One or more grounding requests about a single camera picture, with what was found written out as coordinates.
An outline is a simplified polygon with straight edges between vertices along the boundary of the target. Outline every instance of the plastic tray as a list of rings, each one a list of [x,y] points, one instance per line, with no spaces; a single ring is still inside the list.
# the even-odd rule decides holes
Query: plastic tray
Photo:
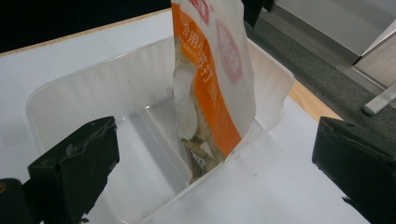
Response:
[[[235,154],[280,121],[294,82],[269,54],[251,41],[248,47],[256,122],[227,161],[237,160]],[[110,115],[117,119],[120,163],[87,216],[91,223],[140,223],[216,172],[189,186],[172,101],[174,64],[174,40],[166,38],[54,80],[30,97],[26,114],[41,153],[86,122]]]

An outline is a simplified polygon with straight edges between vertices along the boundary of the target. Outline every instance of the food inside bag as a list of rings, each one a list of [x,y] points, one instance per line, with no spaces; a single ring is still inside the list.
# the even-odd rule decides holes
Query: food inside bag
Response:
[[[239,144],[255,113],[253,72],[240,0],[172,0],[177,133],[191,183]]]

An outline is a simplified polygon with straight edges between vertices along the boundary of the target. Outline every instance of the table surface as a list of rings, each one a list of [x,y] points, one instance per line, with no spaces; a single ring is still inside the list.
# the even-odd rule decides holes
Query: table surface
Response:
[[[34,90],[172,35],[171,13],[166,9],[0,54],[0,178],[12,176],[26,181],[26,167],[38,156],[32,148],[35,141],[24,111]],[[339,118],[296,82],[285,101],[282,121],[240,155],[238,160],[246,162],[245,170],[235,161],[212,174],[228,188],[203,195],[201,191],[210,184],[206,181],[177,197],[147,222],[367,223],[343,202],[343,192],[310,161],[320,116]],[[262,150],[260,144],[271,147]],[[205,206],[197,207],[191,200]]]

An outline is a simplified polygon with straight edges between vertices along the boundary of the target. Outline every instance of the food package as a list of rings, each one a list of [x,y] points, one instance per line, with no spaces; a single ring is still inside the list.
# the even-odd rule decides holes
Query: food package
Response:
[[[224,162],[255,113],[240,0],[172,0],[177,133],[191,183]]]

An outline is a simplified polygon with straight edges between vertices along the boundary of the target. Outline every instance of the gray floor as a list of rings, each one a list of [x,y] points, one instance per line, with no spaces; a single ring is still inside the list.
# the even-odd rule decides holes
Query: gray floor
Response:
[[[361,113],[381,89],[353,69],[358,55],[279,7],[262,12],[247,35],[342,119],[396,143],[395,108],[387,106],[373,117]]]

